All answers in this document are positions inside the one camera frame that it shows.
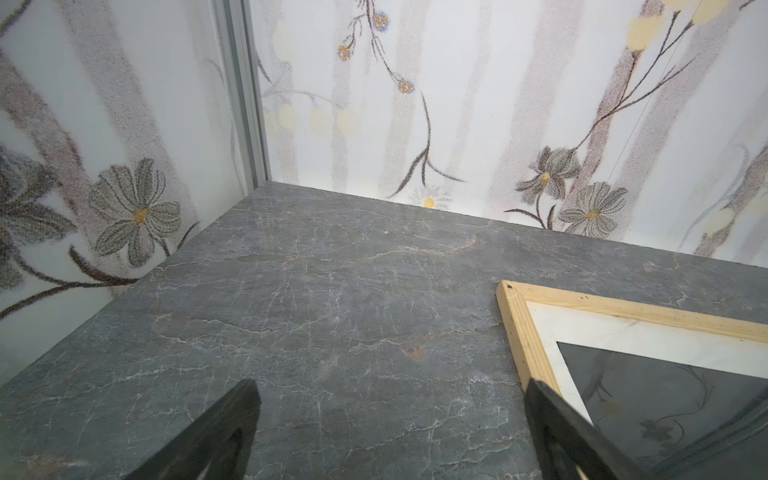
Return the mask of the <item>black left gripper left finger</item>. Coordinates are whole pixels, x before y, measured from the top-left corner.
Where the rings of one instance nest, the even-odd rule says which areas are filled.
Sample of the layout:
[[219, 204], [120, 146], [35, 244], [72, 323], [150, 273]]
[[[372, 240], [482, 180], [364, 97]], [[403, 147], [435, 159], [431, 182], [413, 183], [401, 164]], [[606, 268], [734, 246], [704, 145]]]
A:
[[260, 417], [256, 382], [244, 379], [129, 479], [242, 479]]

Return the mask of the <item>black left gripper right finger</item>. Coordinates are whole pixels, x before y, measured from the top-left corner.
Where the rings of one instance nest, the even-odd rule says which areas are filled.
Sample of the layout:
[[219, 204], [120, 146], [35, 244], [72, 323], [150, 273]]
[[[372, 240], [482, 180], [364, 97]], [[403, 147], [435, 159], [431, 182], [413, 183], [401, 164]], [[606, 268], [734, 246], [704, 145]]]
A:
[[650, 479], [545, 382], [531, 379], [525, 414], [544, 479]]

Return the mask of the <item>light wooden picture frame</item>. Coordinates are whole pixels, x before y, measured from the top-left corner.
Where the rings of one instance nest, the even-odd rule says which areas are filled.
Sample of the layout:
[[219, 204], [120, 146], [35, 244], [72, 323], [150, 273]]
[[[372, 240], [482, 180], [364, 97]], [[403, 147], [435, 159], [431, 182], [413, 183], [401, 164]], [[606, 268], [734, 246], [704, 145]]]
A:
[[554, 373], [528, 310], [529, 301], [730, 336], [747, 334], [767, 342], [767, 328], [760, 323], [512, 281], [498, 285], [497, 301], [524, 395], [529, 381], [536, 379], [545, 382], [562, 397], [552, 386]]

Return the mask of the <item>white photo paper sheet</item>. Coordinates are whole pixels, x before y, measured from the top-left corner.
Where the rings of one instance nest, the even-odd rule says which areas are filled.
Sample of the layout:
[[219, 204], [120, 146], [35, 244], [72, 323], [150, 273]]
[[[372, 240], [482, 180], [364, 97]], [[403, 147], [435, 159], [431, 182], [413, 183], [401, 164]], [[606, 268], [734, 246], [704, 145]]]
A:
[[595, 428], [657, 479], [764, 479], [767, 382], [562, 343]]

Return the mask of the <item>white photo mat board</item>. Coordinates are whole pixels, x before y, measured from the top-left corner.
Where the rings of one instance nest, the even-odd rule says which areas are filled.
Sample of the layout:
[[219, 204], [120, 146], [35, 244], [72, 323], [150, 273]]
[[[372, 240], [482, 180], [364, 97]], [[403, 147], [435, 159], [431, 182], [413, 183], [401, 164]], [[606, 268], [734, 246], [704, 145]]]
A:
[[531, 301], [527, 307], [554, 373], [552, 386], [590, 423], [594, 418], [577, 391], [561, 343], [767, 377], [767, 342], [747, 334], [730, 336]]

